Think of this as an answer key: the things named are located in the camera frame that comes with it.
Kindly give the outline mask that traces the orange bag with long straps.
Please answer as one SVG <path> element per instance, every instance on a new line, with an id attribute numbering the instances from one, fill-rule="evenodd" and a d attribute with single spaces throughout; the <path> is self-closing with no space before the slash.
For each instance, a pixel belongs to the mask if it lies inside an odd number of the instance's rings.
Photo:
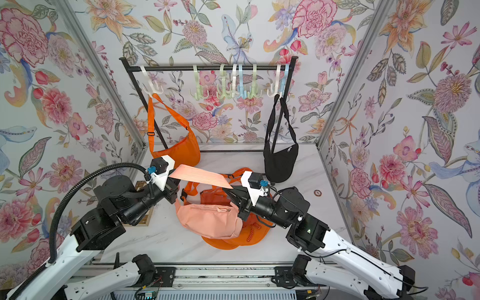
<path id="1" fill-rule="evenodd" d="M 262 218 L 258 220 L 255 214 L 250 214 L 247 221 L 243 222 L 239 236 L 230 240 L 236 239 L 240 246 L 253 246 L 261 242 L 269 233 L 268 226 L 273 226 L 273 223 Z"/>

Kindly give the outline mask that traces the black crossbody bag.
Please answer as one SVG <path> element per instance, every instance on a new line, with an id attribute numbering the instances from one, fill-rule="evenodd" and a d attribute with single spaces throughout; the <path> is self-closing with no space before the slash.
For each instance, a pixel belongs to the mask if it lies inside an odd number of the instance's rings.
<path id="1" fill-rule="evenodd" d="M 293 142 L 293 145 L 278 152 L 274 152 L 274 145 L 276 144 L 278 133 L 274 135 L 273 142 L 270 142 L 270 137 L 275 125 L 277 104 L 281 105 L 281 113 L 279 121 L 284 118 L 287 121 L 288 130 Z M 272 108 L 269 120 L 266 127 L 266 136 L 264 139 L 264 168 L 265 175 L 271 183 L 282 183 L 290 178 L 293 173 L 295 162 L 298 157 L 299 144 L 296 140 L 296 133 L 290 123 L 290 114 L 288 112 L 286 100 L 280 95 L 274 97 L 274 106 Z"/>

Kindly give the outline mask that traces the pink crescent bag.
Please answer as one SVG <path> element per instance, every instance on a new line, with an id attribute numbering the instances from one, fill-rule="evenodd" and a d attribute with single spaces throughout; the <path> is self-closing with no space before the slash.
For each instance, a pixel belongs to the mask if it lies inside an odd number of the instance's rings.
<path id="1" fill-rule="evenodd" d="M 230 190 L 228 176 L 205 171 L 196 167 L 180 165 L 170 176 L 173 179 L 187 182 L 189 191 L 183 191 L 175 202 L 176 216 L 187 230 L 204 238 L 214 240 L 230 240 L 237 238 L 242 230 L 243 222 L 238 217 L 239 209 L 229 202 L 226 204 L 191 204 L 186 197 L 196 193 L 200 184 L 211 185 L 214 191 Z"/>

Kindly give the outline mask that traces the dark orange zip bag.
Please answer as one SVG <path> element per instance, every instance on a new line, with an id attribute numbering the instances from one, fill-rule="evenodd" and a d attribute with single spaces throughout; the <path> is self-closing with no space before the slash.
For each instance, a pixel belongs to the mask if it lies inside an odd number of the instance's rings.
<path id="1" fill-rule="evenodd" d="M 198 182 L 188 182 L 181 191 L 180 200 L 184 205 L 221 205 L 230 206 L 231 200 L 221 187 L 198 191 Z"/>

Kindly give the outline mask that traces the bright orange crescent bag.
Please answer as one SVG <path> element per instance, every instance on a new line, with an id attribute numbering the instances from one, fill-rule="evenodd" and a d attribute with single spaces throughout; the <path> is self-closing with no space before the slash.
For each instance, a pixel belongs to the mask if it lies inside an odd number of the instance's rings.
<path id="1" fill-rule="evenodd" d="M 236 241 L 236 239 L 230 240 L 224 240 L 224 239 L 211 239 L 208 237 L 202 237 L 202 239 L 210 246 L 219 249 L 219 250 L 234 250 L 240 245 Z"/>

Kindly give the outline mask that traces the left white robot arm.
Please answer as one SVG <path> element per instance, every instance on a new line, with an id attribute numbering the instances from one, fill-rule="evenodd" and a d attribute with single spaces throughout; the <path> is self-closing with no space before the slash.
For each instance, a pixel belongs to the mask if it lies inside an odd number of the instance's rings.
<path id="1" fill-rule="evenodd" d="M 49 254 L 34 272 L 7 294 L 9 300 L 49 300 L 84 264 L 125 234 L 126 225 L 136 226 L 161 200 L 175 203 L 179 181 L 170 177 L 175 161 L 168 155 L 153 159 L 148 168 L 132 162 L 102 167 L 85 176 L 65 195 L 57 207 L 49 230 Z M 131 168 L 140 171 L 146 187 L 136 191 L 129 177 L 113 176 L 94 189 L 98 203 L 76 224 L 61 245 L 57 233 L 66 206 L 89 182 L 109 171 Z"/>

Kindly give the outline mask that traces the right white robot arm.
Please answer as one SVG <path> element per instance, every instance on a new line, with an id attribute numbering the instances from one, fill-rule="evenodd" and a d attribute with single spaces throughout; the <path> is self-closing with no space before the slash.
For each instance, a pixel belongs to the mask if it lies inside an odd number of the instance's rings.
<path id="1" fill-rule="evenodd" d="M 287 241 L 299 251 L 289 272 L 295 286 L 328 286 L 362 300 L 412 300 L 427 291 L 416 286 L 411 267 L 370 256 L 310 215 L 310 203 L 296 187 L 273 196 L 242 186 L 224 192 L 240 218 L 254 214 L 287 230 Z"/>

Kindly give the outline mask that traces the white hook far left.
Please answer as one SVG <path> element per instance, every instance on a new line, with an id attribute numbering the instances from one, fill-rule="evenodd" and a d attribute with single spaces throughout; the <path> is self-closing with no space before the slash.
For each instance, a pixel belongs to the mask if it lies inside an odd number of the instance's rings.
<path id="1" fill-rule="evenodd" d="M 150 78 L 149 72 L 146 71 L 146 68 L 144 66 L 140 66 L 140 70 L 144 75 L 149 86 L 146 88 L 147 94 L 149 96 L 153 96 L 154 94 L 162 95 L 164 93 L 163 87 Z"/>

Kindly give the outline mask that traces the white hook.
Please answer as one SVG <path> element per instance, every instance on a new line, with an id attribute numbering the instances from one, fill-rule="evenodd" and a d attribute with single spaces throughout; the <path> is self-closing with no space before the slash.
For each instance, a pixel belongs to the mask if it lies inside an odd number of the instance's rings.
<path id="1" fill-rule="evenodd" d="M 230 87 L 230 90 L 229 90 L 230 98 L 232 98 L 232 99 L 236 99 L 240 95 L 237 92 L 237 89 L 236 89 L 237 70 L 238 70 L 238 65 L 233 64 L 232 65 L 232 70 L 231 70 L 231 87 Z"/>
<path id="2" fill-rule="evenodd" d="M 163 87 L 150 78 L 149 72 L 146 71 L 146 68 L 144 66 L 140 66 L 140 70 L 144 75 L 149 86 L 146 88 L 147 94 L 149 96 L 153 96 L 154 94 L 162 95 L 164 93 Z"/>
<path id="3" fill-rule="evenodd" d="M 281 67 L 281 64 L 276 65 L 274 84 L 270 87 L 270 90 L 267 90 L 267 96 L 270 98 L 274 98 L 278 94 L 280 88 Z"/>

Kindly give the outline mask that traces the blue hook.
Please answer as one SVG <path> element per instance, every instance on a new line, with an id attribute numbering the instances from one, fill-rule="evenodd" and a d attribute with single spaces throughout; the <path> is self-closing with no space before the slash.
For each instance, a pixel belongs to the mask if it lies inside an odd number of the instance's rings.
<path id="1" fill-rule="evenodd" d="M 284 72 L 283 72 L 283 76 L 281 78 L 280 87 L 279 87 L 279 96 L 280 97 L 282 97 L 285 93 L 285 87 L 286 87 L 286 83 L 287 83 L 289 73 L 290 73 L 290 65 L 286 64 L 284 66 Z"/>
<path id="2" fill-rule="evenodd" d="M 238 96 L 242 99 L 245 99 L 247 97 L 247 92 L 244 86 L 244 72 L 243 72 L 242 64 L 238 66 L 238 78 L 239 78 L 239 84 L 237 86 Z"/>

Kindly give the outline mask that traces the green hook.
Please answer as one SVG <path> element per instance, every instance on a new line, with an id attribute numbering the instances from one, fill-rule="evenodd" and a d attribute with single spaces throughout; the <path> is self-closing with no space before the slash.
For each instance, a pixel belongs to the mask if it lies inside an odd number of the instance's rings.
<path id="1" fill-rule="evenodd" d="M 225 64 L 221 64 L 219 69 L 221 81 L 221 85 L 217 87 L 217 97 L 219 100 L 226 99 L 230 95 L 230 91 L 227 89 L 227 72 L 225 66 Z"/>
<path id="2" fill-rule="evenodd" d="M 198 71 L 198 67 L 196 65 L 192 66 L 192 71 L 194 73 L 195 92 L 189 92 L 196 101 L 201 101 L 204 99 L 204 88 L 200 84 L 200 72 Z"/>
<path id="3" fill-rule="evenodd" d="M 262 90 L 259 87 L 258 81 L 258 65 L 253 64 L 252 65 L 252 81 L 251 81 L 251 87 L 250 90 L 247 94 L 248 99 L 254 99 L 262 96 Z"/>

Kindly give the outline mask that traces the wooden chessboard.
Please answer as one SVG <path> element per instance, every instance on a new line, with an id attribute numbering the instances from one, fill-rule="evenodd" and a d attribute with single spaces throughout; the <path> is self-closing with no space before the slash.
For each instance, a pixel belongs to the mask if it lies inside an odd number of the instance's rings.
<path id="1" fill-rule="evenodd" d="M 136 191 L 146 190 L 148 191 L 148 185 L 146 181 L 137 181 L 135 184 Z M 151 220 L 151 216 L 153 215 L 153 208 L 150 208 L 138 221 L 138 226 L 148 226 Z"/>

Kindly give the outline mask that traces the black metal clothes rack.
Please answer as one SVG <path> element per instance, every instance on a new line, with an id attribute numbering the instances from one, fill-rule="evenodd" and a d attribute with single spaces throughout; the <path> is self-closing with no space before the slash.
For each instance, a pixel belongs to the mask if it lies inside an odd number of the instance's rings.
<path id="1" fill-rule="evenodd" d="M 131 66 L 127 60 L 126 57 L 120 57 L 119 60 L 122 63 L 122 66 L 124 70 L 126 71 L 133 87 L 134 90 L 136 91 L 136 94 L 138 95 L 140 101 L 142 102 L 143 108 L 148 111 L 148 97 L 145 97 L 146 95 L 149 95 L 148 90 L 143 92 L 142 87 L 138 83 L 135 73 L 141 72 L 141 66 Z M 291 58 L 291 61 L 289 64 L 286 64 L 285 66 L 281 65 L 280 70 L 284 71 L 286 73 L 286 84 L 284 86 L 284 95 L 286 96 L 291 87 L 291 81 L 292 77 L 295 72 L 295 67 L 297 65 L 297 62 L 299 60 L 298 56 L 293 56 Z M 200 66 L 197 68 L 198 71 L 220 71 L 221 70 L 221 65 L 206 65 L 206 66 Z M 146 71 L 194 71 L 194 65 L 177 65 L 177 66 L 147 66 Z M 161 141 L 161 145 L 165 150 L 169 149 L 169 146 L 160 131 L 160 127 L 158 126 L 157 122 L 154 121 L 154 129 L 149 129 L 146 134 L 148 137 L 153 137 L 153 146 L 155 145 L 155 139 L 159 138 Z M 261 150 L 245 150 L 245 151 L 237 151 L 237 150 L 219 150 L 219 151 L 202 151 L 203 153 L 260 153 Z"/>

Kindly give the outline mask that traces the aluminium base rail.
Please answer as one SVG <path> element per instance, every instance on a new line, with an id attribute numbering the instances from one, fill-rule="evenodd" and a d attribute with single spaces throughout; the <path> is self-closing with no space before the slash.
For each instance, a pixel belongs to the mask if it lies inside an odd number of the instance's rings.
<path id="1" fill-rule="evenodd" d="M 350 294 L 363 295 L 369 284 L 351 272 L 319 261 L 305 261 L 293 265 L 221 265 L 220 267 L 157 267 L 152 275 L 127 273 L 132 267 L 124 264 L 111 271 L 79 281 L 69 280 L 61 287 L 67 292 L 85 295 L 106 295 L 121 288 L 185 288 L 185 287 L 268 287 L 295 288 L 296 286 L 330 286 Z"/>

